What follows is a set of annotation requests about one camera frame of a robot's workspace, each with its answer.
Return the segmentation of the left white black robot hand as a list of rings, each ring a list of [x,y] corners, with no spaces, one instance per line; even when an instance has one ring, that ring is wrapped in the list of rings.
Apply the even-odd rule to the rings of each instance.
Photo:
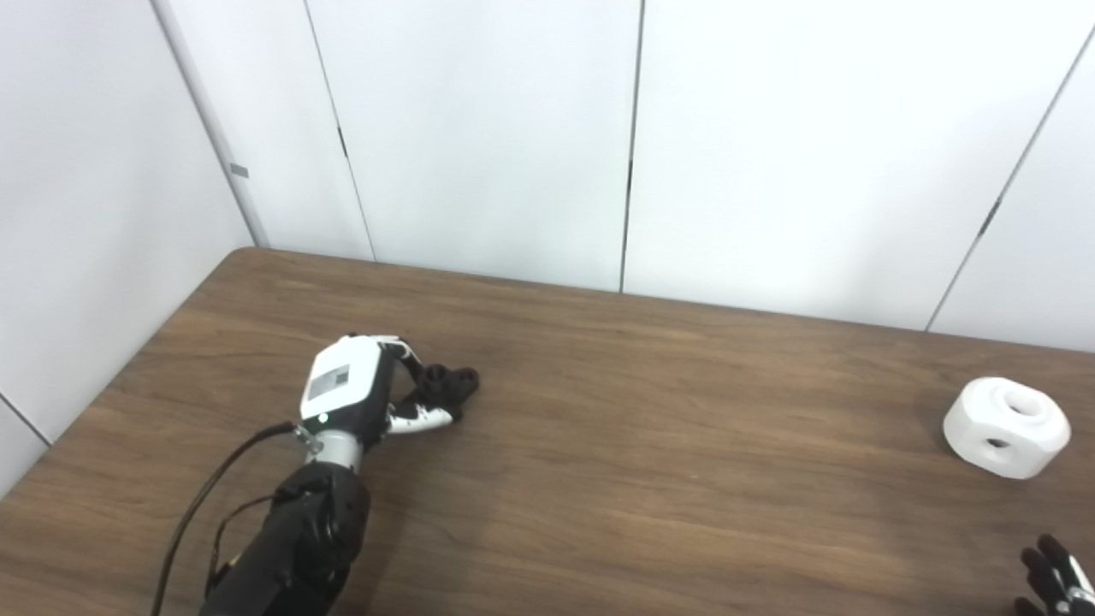
[[[390,434],[457,425],[477,390],[475,371],[426,365],[395,335],[345,335],[314,358],[299,406],[312,435],[350,435],[361,448]]]

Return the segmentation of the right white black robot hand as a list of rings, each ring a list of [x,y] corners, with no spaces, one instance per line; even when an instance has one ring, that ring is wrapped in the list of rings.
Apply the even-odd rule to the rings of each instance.
[[[1040,535],[1033,548],[1021,550],[1026,583],[1039,604],[1021,596],[1013,601],[1016,615],[1092,615],[1094,589],[1063,543],[1051,534]]]

